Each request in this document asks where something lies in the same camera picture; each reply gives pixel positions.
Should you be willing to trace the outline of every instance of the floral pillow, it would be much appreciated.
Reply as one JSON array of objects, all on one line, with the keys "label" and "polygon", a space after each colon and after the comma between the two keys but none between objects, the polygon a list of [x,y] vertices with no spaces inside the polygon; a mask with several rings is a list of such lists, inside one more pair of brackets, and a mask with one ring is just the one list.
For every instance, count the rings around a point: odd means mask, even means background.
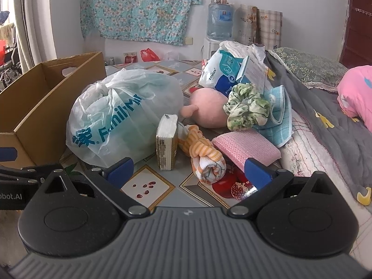
[{"label": "floral pillow", "polygon": [[337,92],[336,87],[347,72],[339,62],[293,48],[281,47],[272,52],[308,88]]}]

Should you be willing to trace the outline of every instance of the plastic bag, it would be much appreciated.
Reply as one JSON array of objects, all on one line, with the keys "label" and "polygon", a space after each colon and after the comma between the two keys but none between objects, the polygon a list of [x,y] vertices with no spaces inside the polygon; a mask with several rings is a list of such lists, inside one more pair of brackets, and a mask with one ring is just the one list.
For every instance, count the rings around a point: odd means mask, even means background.
[{"label": "plastic bag", "polygon": [[165,61],[179,61],[180,59],[180,53],[175,51],[167,52],[164,57]]},{"label": "plastic bag", "polygon": [[5,60],[5,46],[6,46],[6,41],[0,40],[0,66],[4,64],[4,60]]},{"label": "plastic bag", "polygon": [[66,145],[81,160],[109,167],[124,157],[136,163],[155,152],[163,114],[178,114],[183,94],[171,76],[121,70],[88,86],[75,101]]},{"label": "plastic bag", "polygon": [[239,59],[219,48],[205,65],[199,85],[216,89],[228,97],[233,86],[237,84],[239,70]]},{"label": "plastic bag", "polygon": [[159,57],[150,48],[141,50],[141,59],[144,62],[160,61]]}]

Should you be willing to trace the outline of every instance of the red plastic bag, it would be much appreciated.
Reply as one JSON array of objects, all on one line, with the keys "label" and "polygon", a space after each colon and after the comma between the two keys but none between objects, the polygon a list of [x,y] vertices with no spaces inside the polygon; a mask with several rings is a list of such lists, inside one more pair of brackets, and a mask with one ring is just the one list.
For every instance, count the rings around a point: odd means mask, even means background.
[{"label": "red plastic bag", "polygon": [[6,41],[0,40],[0,66],[4,65]]},{"label": "red plastic bag", "polygon": [[160,61],[159,57],[150,48],[141,50],[141,58],[144,62]]}]

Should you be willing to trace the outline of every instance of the blue gripper pad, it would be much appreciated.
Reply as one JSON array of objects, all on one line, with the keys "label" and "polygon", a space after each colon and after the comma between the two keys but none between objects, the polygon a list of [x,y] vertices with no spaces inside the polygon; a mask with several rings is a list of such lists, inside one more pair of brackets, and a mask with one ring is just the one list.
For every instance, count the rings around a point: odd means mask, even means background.
[{"label": "blue gripper pad", "polygon": [[13,147],[0,147],[0,161],[14,161],[18,157],[18,152]]},{"label": "blue gripper pad", "polygon": [[116,188],[121,189],[132,177],[134,172],[133,160],[125,157],[103,171],[102,176]]},{"label": "blue gripper pad", "polygon": [[248,158],[244,164],[244,175],[257,190],[260,190],[273,180],[276,173],[254,158]]}]

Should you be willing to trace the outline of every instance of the green floral scrunchie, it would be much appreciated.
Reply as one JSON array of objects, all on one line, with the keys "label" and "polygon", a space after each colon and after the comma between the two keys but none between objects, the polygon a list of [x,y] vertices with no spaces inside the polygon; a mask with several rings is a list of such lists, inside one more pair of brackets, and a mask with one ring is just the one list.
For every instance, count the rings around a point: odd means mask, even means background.
[{"label": "green floral scrunchie", "polygon": [[254,125],[263,126],[267,122],[271,104],[263,99],[252,83],[235,85],[229,100],[224,105],[228,115],[227,127],[230,131],[247,130]]}]

